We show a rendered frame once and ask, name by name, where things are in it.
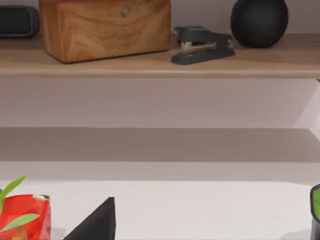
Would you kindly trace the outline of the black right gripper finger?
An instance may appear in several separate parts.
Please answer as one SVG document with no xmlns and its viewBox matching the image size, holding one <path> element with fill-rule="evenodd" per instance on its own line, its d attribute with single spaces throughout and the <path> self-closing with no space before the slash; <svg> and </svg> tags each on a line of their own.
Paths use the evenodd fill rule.
<svg viewBox="0 0 320 240">
<path fill-rule="evenodd" d="M 108 197 L 63 240 L 115 240 L 115 198 Z"/>
</svg>

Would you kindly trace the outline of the wooden box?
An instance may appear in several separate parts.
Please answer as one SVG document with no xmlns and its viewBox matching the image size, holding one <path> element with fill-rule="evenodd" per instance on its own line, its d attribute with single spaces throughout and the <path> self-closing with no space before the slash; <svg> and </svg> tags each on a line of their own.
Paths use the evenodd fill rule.
<svg viewBox="0 0 320 240">
<path fill-rule="evenodd" d="M 64 64 L 167 51 L 171 0 L 38 0 L 43 47 Z"/>
</svg>

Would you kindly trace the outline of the wooden shelf board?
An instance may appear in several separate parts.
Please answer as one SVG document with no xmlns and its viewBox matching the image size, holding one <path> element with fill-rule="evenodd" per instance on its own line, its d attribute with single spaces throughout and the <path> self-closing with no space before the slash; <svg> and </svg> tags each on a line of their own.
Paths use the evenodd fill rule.
<svg viewBox="0 0 320 240">
<path fill-rule="evenodd" d="M 243 48 L 235 55 L 177 65 L 170 51 L 63 64 L 46 54 L 42 37 L 0 39 L 0 78 L 227 78 L 320 79 L 320 33 L 289 33 L 273 48 Z"/>
</svg>

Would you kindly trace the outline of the dark grey oblong speaker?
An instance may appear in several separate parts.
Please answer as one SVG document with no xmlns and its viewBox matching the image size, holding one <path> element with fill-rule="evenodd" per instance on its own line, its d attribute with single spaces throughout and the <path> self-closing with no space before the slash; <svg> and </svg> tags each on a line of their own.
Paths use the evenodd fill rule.
<svg viewBox="0 0 320 240">
<path fill-rule="evenodd" d="M 32 38 L 40 31 L 40 15 L 32 6 L 0 5 L 0 38 Z"/>
</svg>

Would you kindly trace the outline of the black round speaker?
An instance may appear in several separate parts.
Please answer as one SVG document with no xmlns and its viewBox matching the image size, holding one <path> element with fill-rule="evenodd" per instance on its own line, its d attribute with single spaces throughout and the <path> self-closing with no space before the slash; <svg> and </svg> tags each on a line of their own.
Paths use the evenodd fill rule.
<svg viewBox="0 0 320 240">
<path fill-rule="evenodd" d="M 247 48 L 270 48 L 285 34 L 289 10 L 285 0 L 237 0 L 231 10 L 230 29 Z"/>
</svg>

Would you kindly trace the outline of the black stapler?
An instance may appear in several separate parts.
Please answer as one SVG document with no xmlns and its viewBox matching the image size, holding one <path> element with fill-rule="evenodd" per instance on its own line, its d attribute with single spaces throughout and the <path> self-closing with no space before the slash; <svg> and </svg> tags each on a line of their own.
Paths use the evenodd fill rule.
<svg viewBox="0 0 320 240">
<path fill-rule="evenodd" d="M 191 65 L 235 55 L 229 47 L 233 40 L 229 34 L 213 32 L 203 26 L 176 26 L 176 40 L 181 52 L 172 56 L 177 65 Z"/>
</svg>

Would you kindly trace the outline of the black pot with green plant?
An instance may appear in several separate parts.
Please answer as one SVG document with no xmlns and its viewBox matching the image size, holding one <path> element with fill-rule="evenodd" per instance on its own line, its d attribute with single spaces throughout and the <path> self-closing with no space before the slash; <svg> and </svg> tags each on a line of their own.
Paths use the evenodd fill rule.
<svg viewBox="0 0 320 240">
<path fill-rule="evenodd" d="M 310 211 L 312 215 L 310 240 L 320 240 L 320 184 L 310 190 Z"/>
</svg>

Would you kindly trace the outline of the red plant pot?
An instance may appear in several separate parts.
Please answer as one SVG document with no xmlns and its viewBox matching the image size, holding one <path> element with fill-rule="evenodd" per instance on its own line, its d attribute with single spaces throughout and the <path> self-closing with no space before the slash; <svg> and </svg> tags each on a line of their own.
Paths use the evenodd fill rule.
<svg viewBox="0 0 320 240">
<path fill-rule="evenodd" d="M 27 177 L 0 188 L 0 240 L 51 240 L 51 199 L 48 195 L 9 195 Z"/>
</svg>

